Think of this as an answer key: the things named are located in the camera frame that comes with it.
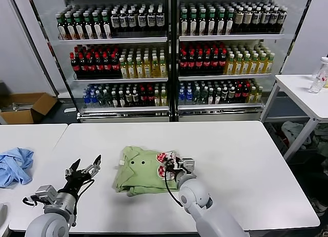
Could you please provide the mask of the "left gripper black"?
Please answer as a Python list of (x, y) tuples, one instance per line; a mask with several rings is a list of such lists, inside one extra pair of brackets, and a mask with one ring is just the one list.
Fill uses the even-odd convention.
[(82, 185), (89, 180), (90, 176), (95, 176), (100, 170), (101, 155), (98, 155), (93, 164), (81, 171), (76, 171), (79, 167), (80, 159), (77, 159), (68, 169), (65, 170), (66, 184), (59, 192), (68, 193), (76, 197)]

